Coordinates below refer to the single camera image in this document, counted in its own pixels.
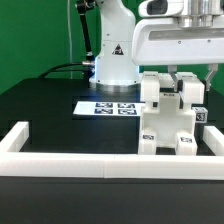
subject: black table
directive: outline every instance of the black table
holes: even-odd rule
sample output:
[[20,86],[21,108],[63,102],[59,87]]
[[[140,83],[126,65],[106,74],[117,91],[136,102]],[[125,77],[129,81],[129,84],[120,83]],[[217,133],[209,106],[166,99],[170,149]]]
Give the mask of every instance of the black table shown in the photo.
[[[139,102],[139,92],[99,92],[83,80],[27,79],[0,96],[0,136],[25,120],[31,125],[25,152],[137,153],[139,118],[72,115],[79,100]],[[205,105],[209,123],[220,130],[222,102],[212,90]],[[197,125],[195,133],[199,154],[210,155],[200,142],[202,129]],[[223,181],[0,177],[0,223],[7,224],[223,223],[223,203]]]

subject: cable connector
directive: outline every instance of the cable connector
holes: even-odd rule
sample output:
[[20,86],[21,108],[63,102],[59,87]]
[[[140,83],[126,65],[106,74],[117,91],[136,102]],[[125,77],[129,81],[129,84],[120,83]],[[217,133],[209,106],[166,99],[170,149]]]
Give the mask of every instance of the cable connector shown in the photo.
[[95,61],[83,61],[82,62],[83,67],[93,67],[95,68]]

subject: black sticker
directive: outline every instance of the black sticker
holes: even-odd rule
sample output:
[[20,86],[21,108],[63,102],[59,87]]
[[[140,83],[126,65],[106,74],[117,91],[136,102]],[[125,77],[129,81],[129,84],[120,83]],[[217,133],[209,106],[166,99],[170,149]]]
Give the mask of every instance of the black sticker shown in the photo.
[[120,114],[120,115],[137,115],[137,111],[136,110],[119,109],[118,114]]
[[157,76],[157,75],[153,75],[153,74],[146,74],[145,76],[146,76],[146,77],[151,77],[151,76],[154,76],[154,77],[155,77],[155,76]]
[[153,136],[153,135],[143,135],[143,139],[145,139],[145,140],[155,140],[155,136]]
[[122,49],[121,49],[121,46],[120,44],[117,45],[117,47],[115,48],[114,52],[113,52],[114,55],[124,55]]
[[135,104],[134,103],[119,103],[118,108],[134,109]]
[[175,96],[174,93],[164,93],[164,96]]
[[186,142],[186,143],[192,143],[192,138],[185,138],[185,137],[181,137],[180,138],[182,142]]
[[113,109],[95,109],[95,114],[113,114]]
[[204,107],[193,107],[194,111],[206,111]]
[[96,107],[112,108],[113,107],[113,103],[96,103]]
[[196,121],[200,121],[200,122],[206,121],[205,113],[197,113],[196,114]]

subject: black cable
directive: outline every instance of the black cable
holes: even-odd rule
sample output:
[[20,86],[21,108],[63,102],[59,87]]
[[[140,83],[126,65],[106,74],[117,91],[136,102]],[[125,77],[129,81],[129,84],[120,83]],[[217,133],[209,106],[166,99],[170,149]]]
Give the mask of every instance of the black cable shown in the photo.
[[88,70],[71,69],[71,70],[55,70],[55,71],[52,71],[52,73],[54,73],[54,72],[88,72]]
[[93,56],[93,52],[92,52],[92,48],[91,48],[89,31],[88,31],[88,26],[87,26],[85,14],[80,14],[80,21],[81,21],[81,24],[82,24],[82,31],[83,31],[85,47],[86,47],[86,60],[93,61],[94,56]]
[[67,63],[67,64],[62,64],[62,65],[57,65],[48,71],[42,73],[38,78],[39,79],[44,79],[49,73],[56,71],[57,69],[60,68],[66,68],[66,67],[72,67],[72,66],[80,66],[82,65],[82,62],[74,62],[74,63]]

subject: green wall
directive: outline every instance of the green wall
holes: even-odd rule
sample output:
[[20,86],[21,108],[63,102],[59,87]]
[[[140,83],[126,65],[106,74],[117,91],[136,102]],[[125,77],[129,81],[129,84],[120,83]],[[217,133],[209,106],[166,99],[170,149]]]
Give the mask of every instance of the green wall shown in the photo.
[[[125,0],[137,15],[142,0]],[[79,17],[72,0],[72,33],[74,61],[85,58]],[[95,55],[100,51],[99,11],[87,14]],[[48,68],[69,62],[67,0],[1,0],[0,1],[0,93],[25,78],[37,77]],[[165,72],[165,67],[151,70]],[[181,66],[180,71],[193,71],[204,78],[206,66]],[[224,94],[224,66],[220,66],[213,87]],[[70,73],[57,74],[70,78]]]

